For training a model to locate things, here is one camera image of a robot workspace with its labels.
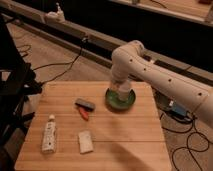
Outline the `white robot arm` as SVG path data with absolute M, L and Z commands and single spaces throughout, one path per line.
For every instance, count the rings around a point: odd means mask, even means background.
M 137 40 L 112 52 L 111 79 L 122 84 L 136 76 L 197 116 L 213 129 L 213 87 L 157 66 L 142 58 L 144 45 Z

